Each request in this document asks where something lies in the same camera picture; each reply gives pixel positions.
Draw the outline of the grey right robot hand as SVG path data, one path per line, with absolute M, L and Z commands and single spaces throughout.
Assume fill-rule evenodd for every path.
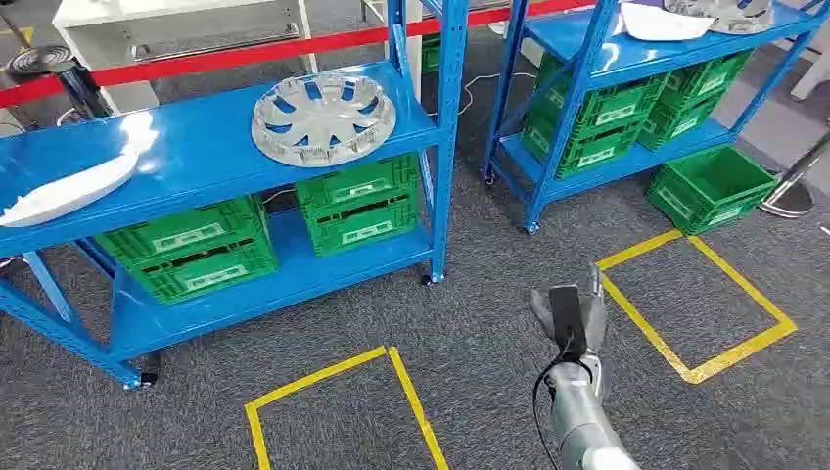
M 553 286 L 546 297 L 531 289 L 530 310 L 545 336 L 565 353 L 567 360 L 599 353 L 607 313 L 600 270 L 595 264 L 588 267 L 579 284 Z

